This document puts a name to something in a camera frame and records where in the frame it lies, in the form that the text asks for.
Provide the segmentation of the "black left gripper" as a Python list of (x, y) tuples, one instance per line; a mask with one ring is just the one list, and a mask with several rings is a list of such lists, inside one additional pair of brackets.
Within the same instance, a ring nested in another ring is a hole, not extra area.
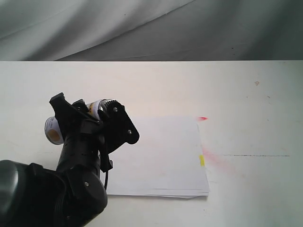
[(133, 145), (139, 140), (139, 132), (125, 106), (114, 99), (101, 100), (103, 113), (100, 119), (104, 125), (89, 115), (83, 99), (70, 104), (61, 92), (53, 96), (49, 103), (65, 137), (57, 172), (75, 168), (95, 175), (106, 173), (113, 168), (108, 154), (124, 143)]

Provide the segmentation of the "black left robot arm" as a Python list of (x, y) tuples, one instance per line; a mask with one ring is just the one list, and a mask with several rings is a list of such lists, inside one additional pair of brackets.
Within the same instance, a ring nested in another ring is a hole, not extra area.
[(62, 145), (55, 170), (2, 160), (0, 224), (3, 227), (83, 227), (107, 206), (107, 180), (113, 167), (109, 154), (139, 133), (125, 107), (114, 99), (72, 104), (59, 93), (50, 99), (54, 116), (45, 135)]

